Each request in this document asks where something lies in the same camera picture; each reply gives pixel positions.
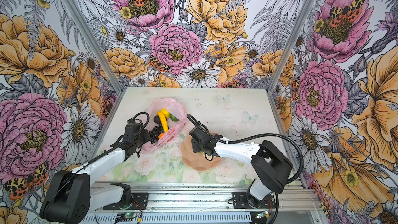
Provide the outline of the yellow fake banana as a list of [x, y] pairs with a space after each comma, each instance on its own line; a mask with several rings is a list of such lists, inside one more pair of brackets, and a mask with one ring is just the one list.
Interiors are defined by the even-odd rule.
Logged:
[[158, 111], [157, 115], [160, 117], [160, 120], [162, 122], [161, 126], [163, 128], [163, 132], [166, 133], [169, 130], [169, 127], [167, 124], [167, 118], [163, 115], [163, 113], [161, 111]]

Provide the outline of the dark green fake avocado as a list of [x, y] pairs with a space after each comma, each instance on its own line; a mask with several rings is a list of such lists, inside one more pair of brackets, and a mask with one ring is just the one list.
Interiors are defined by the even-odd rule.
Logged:
[[169, 118], [170, 118], [172, 121], [174, 121], [174, 122], [178, 122], [178, 121], [179, 121], [179, 119], [178, 119], [177, 117], [175, 117], [174, 115], [172, 115], [172, 114], [169, 114]]

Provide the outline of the dark brown fake avocado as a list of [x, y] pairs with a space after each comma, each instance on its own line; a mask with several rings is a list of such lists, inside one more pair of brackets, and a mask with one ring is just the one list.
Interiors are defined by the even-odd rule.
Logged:
[[155, 115], [153, 118], [153, 121], [157, 124], [157, 125], [161, 125], [162, 122], [160, 120], [160, 117], [158, 115]]

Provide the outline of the yellow fake lemon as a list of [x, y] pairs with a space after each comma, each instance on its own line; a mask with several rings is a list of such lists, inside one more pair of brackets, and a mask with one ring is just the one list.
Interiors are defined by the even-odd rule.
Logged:
[[163, 113], [163, 115], [164, 115], [166, 118], [170, 118], [170, 113], [169, 113], [166, 109], [162, 108], [162, 109], [161, 109], [161, 112]]

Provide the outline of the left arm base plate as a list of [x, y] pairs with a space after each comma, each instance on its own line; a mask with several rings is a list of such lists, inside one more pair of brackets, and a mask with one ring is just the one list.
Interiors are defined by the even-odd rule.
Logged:
[[105, 211], [146, 210], [149, 193], [131, 193], [127, 199], [103, 207]]

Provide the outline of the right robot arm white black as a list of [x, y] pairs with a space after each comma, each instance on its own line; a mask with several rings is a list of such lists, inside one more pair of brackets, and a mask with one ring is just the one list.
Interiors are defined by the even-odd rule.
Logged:
[[212, 135], [205, 128], [195, 127], [189, 132], [189, 136], [194, 153], [202, 152], [205, 157], [210, 156], [211, 160], [214, 157], [230, 158], [252, 166], [258, 178], [238, 200], [253, 208], [259, 208], [266, 196], [282, 193], [285, 185], [298, 177], [297, 174], [291, 176], [293, 164], [272, 142], [247, 142], [267, 136], [282, 138], [277, 133], [264, 133], [231, 141], [221, 135]]

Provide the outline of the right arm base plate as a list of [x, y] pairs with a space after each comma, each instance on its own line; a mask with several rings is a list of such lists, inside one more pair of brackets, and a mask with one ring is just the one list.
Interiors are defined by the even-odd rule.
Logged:
[[249, 196], [246, 192], [236, 191], [232, 193], [232, 199], [229, 203], [233, 205], [234, 209], [275, 209], [276, 198], [272, 194], [265, 196], [263, 200], [257, 200], [254, 197]]

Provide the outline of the pink plastic bag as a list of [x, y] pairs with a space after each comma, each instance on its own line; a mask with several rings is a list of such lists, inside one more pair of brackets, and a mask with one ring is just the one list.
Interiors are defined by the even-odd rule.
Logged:
[[173, 98], [154, 100], [145, 112], [149, 117], [142, 120], [148, 122], [150, 141], [143, 145], [143, 153], [150, 153], [179, 136], [187, 122], [184, 105]]

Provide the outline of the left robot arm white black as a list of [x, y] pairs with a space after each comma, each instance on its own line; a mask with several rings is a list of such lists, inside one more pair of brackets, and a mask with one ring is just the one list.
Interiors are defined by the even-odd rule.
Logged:
[[140, 152], [150, 141], [146, 125], [140, 120], [129, 120], [124, 135], [111, 148], [71, 171], [57, 172], [45, 195], [39, 215], [49, 222], [78, 224], [85, 216], [105, 206], [129, 207], [133, 203], [131, 188], [122, 183], [111, 183], [94, 189], [94, 183], [130, 156]]

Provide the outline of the pink faceted plastic bowl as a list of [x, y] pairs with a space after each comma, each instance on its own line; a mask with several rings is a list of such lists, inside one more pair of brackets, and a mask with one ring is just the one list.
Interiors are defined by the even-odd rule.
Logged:
[[209, 161], [205, 158], [204, 153], [194, 153], [190, 135], [187, 135], [185, 140], [179, 144], [179, 149], [183, 163], [199, 172], [213, 169], [219, 166], [222, 161], [219, 157], [214, 157], [212, 161]]

